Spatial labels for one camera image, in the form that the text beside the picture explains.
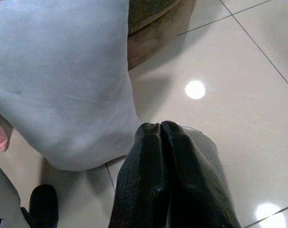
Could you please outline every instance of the glossy floor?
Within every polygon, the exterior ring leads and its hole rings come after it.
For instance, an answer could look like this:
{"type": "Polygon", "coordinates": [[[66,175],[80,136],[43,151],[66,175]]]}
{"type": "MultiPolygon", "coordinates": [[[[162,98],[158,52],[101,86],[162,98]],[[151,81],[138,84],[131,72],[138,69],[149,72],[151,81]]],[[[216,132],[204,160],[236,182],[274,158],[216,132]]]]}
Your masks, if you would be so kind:
{"type": "MultiPolygon", "coordinates": [[[[188,30],[130,71],[139,118],[203,131],[242,226],[288,228],[288,1],[198,0],[188,30]]],[[[17,132],[0,154],[23,206],[40,182],[56,187],[65,228],[107,227],[123,161],[56,171],[17,132]]]]}

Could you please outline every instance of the brown sofa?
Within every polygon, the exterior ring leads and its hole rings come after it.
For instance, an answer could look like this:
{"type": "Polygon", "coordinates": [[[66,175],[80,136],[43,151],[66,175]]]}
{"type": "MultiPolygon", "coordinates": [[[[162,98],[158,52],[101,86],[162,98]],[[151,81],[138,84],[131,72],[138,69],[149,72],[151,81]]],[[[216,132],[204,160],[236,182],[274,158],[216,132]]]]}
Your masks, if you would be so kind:
{"type": "Polygon", "coordinates": [[[188,27],[196,0],[130,0],[128,68],[147,60],[188,27]]]}

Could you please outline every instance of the black shoe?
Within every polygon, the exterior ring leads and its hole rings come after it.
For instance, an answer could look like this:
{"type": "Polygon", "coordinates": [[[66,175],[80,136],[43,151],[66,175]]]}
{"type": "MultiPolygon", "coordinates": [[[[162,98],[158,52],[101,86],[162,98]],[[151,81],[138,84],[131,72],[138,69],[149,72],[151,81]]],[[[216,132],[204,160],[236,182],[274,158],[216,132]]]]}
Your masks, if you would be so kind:
{"type": "Polygon", "coordinates": [[[170,180],[170,227],[240,228],[228,194],[212,166],[182,127],[161,124],[170,180]]]}
{"type": "Polygon", "coordinates": [[[58,199],[51,185],[36,187],[30,198],[29,215],[37,228],[56,228],[58,224],[58,199]]]}
{"type": "Polygon", "coordinates": [[[142,124],[119,171],[109,228],[164,228],[167,175],[159,124],[142,124]]]}

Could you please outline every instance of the tile floor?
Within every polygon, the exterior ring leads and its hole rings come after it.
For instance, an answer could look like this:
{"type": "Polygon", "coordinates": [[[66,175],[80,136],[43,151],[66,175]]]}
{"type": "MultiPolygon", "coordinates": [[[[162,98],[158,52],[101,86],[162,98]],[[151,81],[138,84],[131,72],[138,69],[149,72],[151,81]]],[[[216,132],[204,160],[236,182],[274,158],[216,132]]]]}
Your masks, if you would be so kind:
{"type": "MultiPolygon", "coordinates": [[[[203,131],[242,226],[288,228],[288,0],[198,0],[188,30],[130,71],[139,118],[203,131]]],[[[107,227],[123,161],[57,171],[16,131],[0,154],[22,206],[40,183],[55,186],[59,228],[107,227]]]]}

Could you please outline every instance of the floor tile grout line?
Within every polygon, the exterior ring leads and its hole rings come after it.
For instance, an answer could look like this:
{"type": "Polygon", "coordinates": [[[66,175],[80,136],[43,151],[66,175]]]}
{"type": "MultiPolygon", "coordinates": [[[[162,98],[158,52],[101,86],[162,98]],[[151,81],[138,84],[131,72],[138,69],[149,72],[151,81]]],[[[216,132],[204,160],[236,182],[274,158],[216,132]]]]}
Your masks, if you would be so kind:
{"type": "Polygon", "coordinates": [[[266,220],[266,219],[268,219],[268,218],[270,218],[270,217],[272,217],[272,216],[274,216],[274,215],[277,215],[277,214],[279,214],[279,213],[281,213],[281,212],[283,212],[283,211],[285,211],[285,210],[288,210],[288,206],[285,207],[285,208],[283,208],[283,209],[281,209],[281,210],[279,210],[279,211],[277,211],[276,213],[274,213],[274,214],[272,214],[272,215],[270,215],[270,216],[267,216],[266,218],[260,219],[260,220],[258,220],[258,221],[256,221],[256,222],[253,222],[253,223],[247,225],[247,226],[244,227],[244,228],[249,228],[249,227],[251,227],[251,226],[254,226],[254,225],[256,225],[257,223],[260,223],[260,222],[262,222],[263,220],[266,220]]]}
{"type": "Polygon", "coordinates": [[[108,171],[109,178],[110,178],[110,180],[111,180],[112,187],[114,188],[114,192],[115,192],[115,184],[114,184],[114,180],[113,180],[112,177],[111,177],[111,174],[110,174],[110,170],[109,170],[108,164],[105,163],[105,165],[106,165],[106,168],[107,168],[107,171],[108,171]]]}
{"type": "Polygon", "coordinates": [[[267,58],[267,60],[272,64],[272,66],[276,69],[276,71],[280,74],[280,76],[283,78],[283,80],[287,83],[287,79],[282,75],[282,73],[277,69],[277,67],[274,65],[274,63],[270,60],[270,58],[264,53],[264,51],[261,49],[261,47],[256,43],[256,41],[250,36],[250,34],[247,32],[247,30],[241,25],[241,23],[235,18],[234,14],[231,13],[231,11],[226,7],[226,5],[222,2],[222,0],[219,0],[224,7],[229,11],[231,16],[237,21],[237,23],[241,26],[241,28],[245,31],[245,33],[249,36],[249,38],[254,42],[254,44],[258,47],[258,49],[262,52],[262,54],[267,58]]]}
{"type": "Polygon", "coordinates": [[[207,23],[207,24],[201,25],[201,26],[199,26],[199,27],[193,28],[193,29],[191,29],[191,30],[189,30],[189,31],[186,31],[186,32],[183,32],[183,33],[179,34],[178,36],[181,36],[181,35],[184,35],[185,33],[192,32],[192,31],[194,31],[194,30],[200,29],[200,28],[202,28],[202,27],[204,27],[204,26],[210,25],[210,24],[212,24],[212,23],[215,23],[215,22],[217,22],[217,21],[226,19],[226,18],[231,17],[231,16],[232,16],[232,15],[228,15],[228,16],[225,16],[225,17],[223,17],[223,18],[217,19],[217,20],[215,20],[215,21],[209,22],[209,23],[207,23]]]}
{"type": "Polygon", "coordinates": [[[267,2],[269,2],[269,1],[272,1],[272,0],[266,0],[266,1],[264,1],[264,2],[261,2],[261,3],[257,4],[257,5],[255,5],[255,6],[251,6],[251,7],[249,7],[249,8],[240,10],[240,11],[238,11],[238,12],[236,12],[236,13],[232,13],[232,15],[235,15],[235,14],[237,14],[237,13],[241,13],[241,12],[243,12],[243,11],[247,11],[247,10],[249,10],[249,9],[251,9],[251,8],[254,8],[254,7],[256,7],[256,6],[260,6],[260,5],[262,5],[262,4],[264,4],[264,3],[267,3],[267,2]]]}

